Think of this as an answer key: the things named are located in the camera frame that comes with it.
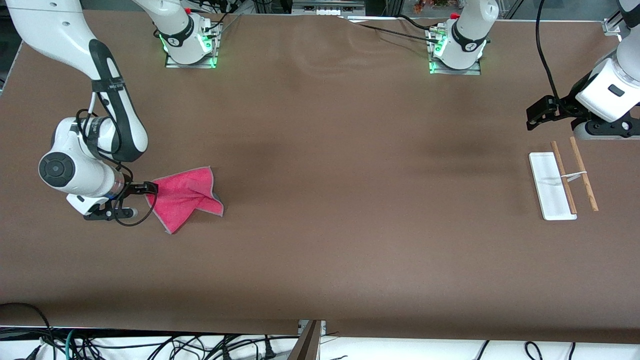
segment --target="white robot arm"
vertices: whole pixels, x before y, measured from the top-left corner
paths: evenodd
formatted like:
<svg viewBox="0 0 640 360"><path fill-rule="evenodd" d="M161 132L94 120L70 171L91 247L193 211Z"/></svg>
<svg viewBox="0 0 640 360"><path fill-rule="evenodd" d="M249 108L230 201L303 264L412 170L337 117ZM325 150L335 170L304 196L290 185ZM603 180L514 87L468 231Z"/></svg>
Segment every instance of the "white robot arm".
<svg viewBox="0 0 640 360"><path fill-rule="evenodd" d="M445 39L434 56L456 70L471 67L482 56L486 36L498 19L499 7L495 0L470 0L458 19L444 23Z"/></svg>
<svg viewBox="0 0 640 360"><path fill-rule="evenodd" d="M131 185L131 179L101 160L138 159L147 150L147 132L113 55L87 26L78 0L7 0L7 6L23 41L85 73L109 114L62 120L38 167L42 180L68 193L69 203L87 218ZM135 212L121 209L119 214L126 218Z"/></svg>
<svg viewBox="0 0 640 360"><path fill-rule="evenodd" d="M640 0L617 0L630 29L617 49L562 99L547 95L527 109L527 128L574 117L579 139L640 138L640 120L630 111L640 103Z"/></svg>
<svg viewBox="0 0 640 360"><path fill-rule="evenodd" d="M180 64L200 61L212 49L211 21L185 12L180 0L132 0L156 25L160 40L171 58Z"/></svg>

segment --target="black cable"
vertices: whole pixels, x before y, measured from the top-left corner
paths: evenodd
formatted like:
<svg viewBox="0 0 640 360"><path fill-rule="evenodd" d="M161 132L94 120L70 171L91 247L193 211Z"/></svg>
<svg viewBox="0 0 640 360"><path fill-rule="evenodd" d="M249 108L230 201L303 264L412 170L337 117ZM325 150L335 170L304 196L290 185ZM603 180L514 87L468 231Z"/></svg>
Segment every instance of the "black cable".
<svg viewBox="0 0 640 360"><path fill-rule="evenodd" d="M147 360L154 360L156 356L160 354L160 351L162 351L162 349L167 346L167 344L172 342L175 338L177 338L177 336L172 336L171 338L168 338L164 343L161 343L153 352L151 352L151 354L149 354Z"/></svg>
<svg viewBox="0 0 640 360"><path fill-rule="evenodd" d="M298 339L299 336L274 336L272 338L269 338L269 340L282 340L282 339ZM233 343L233 344L229 344L227 347L227 351L231 352L233 350L239 349L241 347L245 347L247 345L251 345L251 344L255 344L255 343L260 343L265 341L266 339L257 339L257 340L249 340L249 339L245 339L245 340L241 340L238 341L237 343ZM217 360L219 359L223 354L217 355L216 357L214 357L211 360Z"/></svg>
<svg viewBox="0 0 640 360"><path fill-rule="evenodd" d="M216 344L216 346L214 346L211 351L209 352L209 354L207 354L203 360L209 360L210 358L213 357L213 355L215 355L218 351L222 350L223 347L226 347L227 344L229 344L231 341L234 341L235 339L239 338L240 335L225 335L224 338L222 338L222 340L220 340L220 342L218 342Z"/></svg>
<svg viewBox="0 0 640 360"><path fill-rule="evenodd" d="M225 17L227 17L227 15L229 15L230 13L225 13L224 15L222 15L222 17L220 18L220 20L218 22L216 22L215 25L209 26L208 28L205 28L204 31L209 31L213 28L215 28L216 26L220 25L222 23L223 20L225 20Z"/></svg>
<svg viewBox="0 0 640 360"><path fill-rule="evenodd" d="M209 5L206 5L204 1L195 1L195 0L187 0L187 1L189 1L192 4L200 6L200 8L202 8L203 6L208 6L211 8L212 11L215 11L216 13L218 12L218 10L222 11L222 8L220 8L219 6L215 7L213 4L211 4L211 2L209 2Z"/></svg>
<svg viewBox="0 0 640 360"><path fill-rule="evenodd" d="M538 358L535 359L533 356L531 356L531 353L529 352L529 345L533 345L534 348L536 348L536 351L538 352ZM533 341L527 341L526 343L524 343L524 351L527 353L527 356L529 356L529 359L531 360L542 360L542 353L540 352L540 348L538 347L538 345L533 342Z"/></svg>
<svg viewBox="0 0 640 360"><path fill-rule="evenodd" d="M513 19L513 16L516 15L516 12L520 9L520 6L522 5L522 3L524 3L524 0L522 0L520 4L518 4L518 7L516 7L515 10L509 11L511 13L511 17L509 19Z"/></svg>
<svg viewBox="0 0 640 360"><path fill-rule="evenodd" d="M547 78L549 80L549 85L551 86L551 91L554 94L554 97L556 98L556 101L558 103L558 105L560 105L560 107L567 112L567 114L573 116L573 117L579 117L582 114L581 113L574 113L572 111L568 111L565 107L564 104L562 102L562 100L560 99L560 96L558 96L558 91L556 89L556 84L554 83L554 78L551 75L551 70L549 69L549 65L547 64L547 59L545 59L545 55L542 51L542 46L540 45L540 17L542 16L542 8L543 5L545 4L545 0L540 0L540 5L538 6L538 14L536 16L536 47L538 48L538 55L540 56L540 61L542 61L542 66L545 68L545 72L547 73Z"/></svg>
<svg viewBox="0 0 640 360"><path fill-rule="evenodd" d="M265 335L264 336L264 360L271 360L276 356L277 356L276 353L273 351L273 348L271 347L269 336Z"/></svg>
<svg viewBox="0 0 640 360"><path fill-rule="evenodd" d="M49 320L47 319L47 317L44 315L44 313L42 312L42 310L40 310L38 307L28 304L26 302L5 302L4 304L0 304L0 307L4 307L4 306L21 306L21 307L28 307L31 310L35 311L36 313L38 313L38 316L42 319L42 321L44 322L44 325L47 327L47 332L49 333L49 339L51 340L51 342L55 342L55 338L53 337L53 332L51 331L51 324L49 323ZM57 358L57 351L53 351L53 360L56 360Z"/></svg>
<svg viewBox="0 0 640 360"><path fill-rule="evenodd" d="M575 343L571 343L571 350L569 350L569 356L567 357L567 360L573 359L573 351L575 351Z"/></svg>
<svg viewBox="0 0 640 360"><path fill-rule="evenodd" d="M397 15L396 15L396 16L394 16L394 17L397 17L397 18L400 18L400 19L407 20L411 25L415 26L416 28L422 29L422 30L428 30L428 29L429 29L429 28L431 28L432 26L436 26L436 25L438 25L438 23L436 22L436 23L435 23L435 24L433 24L433 25L429 25L429 26L422 26L422 25L418 24L417 22L413 21L413 19L412 19L412 18L410 18L409 16L406 16L406 15L401 14L401 13L397 14Z"/></svg>
<svg viewBox="0 0 640 360"><path fill-rule="evenodd" d="M118 204L118 209L122 209L122 206L123 206L123 203L124 203L124 198L123 198L124 191L125 191L126 189L128 189L128 188L131 186L131 184L132 184L132 183L133 183L133 181L129 181L129 184L128 184L128 185L125 185L125 188L123 188L123 189L122 189L122 192L120 192L120 195L118 195L118 198L116 199L116 204ZM133 226L137 226L137 225L142 224L142 222L143 222L143 221L145 221L145 220L149 217L149 215L151 215L151 213L153 213L154 208L156 207L156 203L157 203L157 201L158 201L158 187L157 187L157 185L156 185L156 184L151 183L151 182L145 182L145 183L147 183L147 184L151 184L151 185L152 185L152 187L153 187L153 189L154 189L154 190L153 190L154 201L151 203L151 207L149 207L149 211L148 211L148 212L145 214L145 216L144 216L144 217L142 217L140 220L138 220L138 221L136 221L136 222L134 222L134 223L131 223L131 224L127 224L127 223L125 223L125 222L122 222L122 221L118 218L118 212L117 212L117 211L115 211L115 212L113 213L113 218L114 218L114 220L116 220L116 222L117 222L118 224L120 224L120 225L122 225L122 226L126 226L126 227L133 227Z"/></svg>
<svg viewBox="0 0 640 360"><path fill-rule="evenodd" d="M487 345L489 345L489 340L486 340L482 344L482 347L480 348L480 352L478 353L478 356L476 357L476 360L480 360L482 358L482 354L484 354L484 350L486 349Z"/></svg>
<svg viewBox="0 0 640 360"><path fill-rule="evenodd" d="M186 348L186 347L187 347L187 346L188 346L192 341L194 341L194 340L198 339L199 337L200 337L200 336L194 336L194 337L193 337L193 339L191 339L191 340L189 340L189 341L187 341L187 342L185 342L185 343L181 342L180 340L172 341L173 350L171 351L171 354L170 354L170 356L169 356L169 359L170 359L170 360L175 359L175 356L176 356L176 355L177 355L181 350L184 350L184 351L186 351L186 352L191 352L192 354L194 354L194 355L196 355L196 356L198 357L198 360L201 360L201 359L200 359L200 355L198 355L196 352L194 352L194 351L189 350L189 349L187 349L187 348ZM180 344L180 347L176 347L176 346L175 346L175 343Z"/></svg>
<svg viewBox="0 0 640 360"><path fill-rule="evenodd" d="M386 33L395 34L395 35L399 35L399 36L402 36L402 37L414 38L414 39L418 39L418 40L422 40L422 41L426 41L426 42L432 42L434 44L438 42L436 39L433 39L433 38L424 38L424 37L417 37L415 35L398 33L397 31L387 30L387 29L383 29L383 28L377 28L375 26L365 25L365 24L361 24L359 22L357 24L360 25L360 26L364 26L365 28L374 29L374 30L380 30L380 31L384 31Z"/></svg>
<svg viewBox="0 0 640 360"><path fill-rule="evenodd" d="M100 95L98 95L97 98L100 101L102 101L102 97ZM80 119L80 114L82 114L84 112L87 112L87 116L86 116L86 118L84 118L84 120L81 120ZM92 115L94 117L98 116L94 112L89 113L89 109L80 109L80 110L78 110L76 112L76 126L78 127L80 133L82 134L82 139L83 139L85 145L87 145L87 141L88 141L88 138L86 137L86 126L87 126L87 123L89 123L89 119L91 118ZM120 149L122 148L122 132L120 132L120 126L118 126L118 122L113 120L113 117L111 116L111 114L109 114L108 118L109 118L109 120L111 120L111 122L113 123L113 126L116 128L116 134L118 135L118 146L113 151L107 151L107 150L101 149L100 147L97 147L97 146L96 146L96 149L98 150L98 152L101 152L103 154L115 154L116 152L120 151Z"/></svg>
<svg viewBox="0 0 640 360"><path fill-rule="evenodd" d="M107 346L107 345L93 345L93 347L97 348L111 348L111 349L123 349L123 348L138 348L138 347L156 347L162 345L162 343L153 343L153 344L140 344L140 345L126 345L121 347Z"/></svg>

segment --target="table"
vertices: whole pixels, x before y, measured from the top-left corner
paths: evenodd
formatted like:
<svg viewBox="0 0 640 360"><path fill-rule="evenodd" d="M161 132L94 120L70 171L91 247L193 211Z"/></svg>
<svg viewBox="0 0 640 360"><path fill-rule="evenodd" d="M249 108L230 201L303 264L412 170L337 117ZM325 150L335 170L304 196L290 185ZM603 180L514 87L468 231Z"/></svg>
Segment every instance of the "table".
<svg viewBox="0 0 640 360"><path fill-rule="evenodd" d="M574 168L569 121L526 131L550 93L533 23L497 22L473 77L429 74L423 43L337 17L242 16L214 70L163 68L144 13L86 18L148 131L136 179L210 165L225 216L173 236L154 217L84 221L36 169L90 82L24 46L0 99L0 300L59 326L640 340L640 147L581 142L600 211L579 184L578 220L542 220L528 153L557 140ZM616 45L595 22L541 37L560 94Z"/></svg>

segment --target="pink cloth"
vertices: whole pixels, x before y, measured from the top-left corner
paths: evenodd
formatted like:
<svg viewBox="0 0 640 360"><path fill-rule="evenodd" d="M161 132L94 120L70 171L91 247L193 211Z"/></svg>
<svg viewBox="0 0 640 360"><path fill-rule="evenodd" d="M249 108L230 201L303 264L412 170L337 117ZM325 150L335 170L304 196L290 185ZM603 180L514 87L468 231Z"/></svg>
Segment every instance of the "pink cloth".
<svg viewBox="0 0 640 360"><path fill-rule="evenodd" d="M222 216L224 206L213 193L211 167L195 168L154 180L158 184L158 199L154 213L167 233L175 233L195 210ZM149 206L154 200L147 194Z"/></svg>

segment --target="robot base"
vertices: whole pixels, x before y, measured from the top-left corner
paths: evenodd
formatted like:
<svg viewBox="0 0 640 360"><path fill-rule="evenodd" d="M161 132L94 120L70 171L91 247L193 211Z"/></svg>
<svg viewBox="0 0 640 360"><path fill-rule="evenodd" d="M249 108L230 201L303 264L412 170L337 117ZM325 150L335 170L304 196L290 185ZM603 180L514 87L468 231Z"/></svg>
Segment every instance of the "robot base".
<svg viewBox="0 0 640 360"><path fill-rule="evenodd" d="M218 24L213 27L208 35L211 37L210 53L206 54L200 61L192 64L181 64L174 61L167 53L164 61L164 67L166 68L179 68L179 69L215 69L218 65L218 52L220 51L220 38L222 36L223 24Z"/></svg>
<svg viewBox="0 0 640 360"><path fill-rule="evenodd" d="M433 30L425 30L424 34L426 38L434 38L438 41L442 41L444 37L444 23L438 24L437 27L434 27ZM431 42L427 42L427 53L429 54L429 73L430 74L448 74L448 75L480 75L480 61L476 60L476 62L471 65L468 69L457 70L452 69L442 62L439 58L433 55L436 51L436 48L440 44L434 44Z"/></svg>

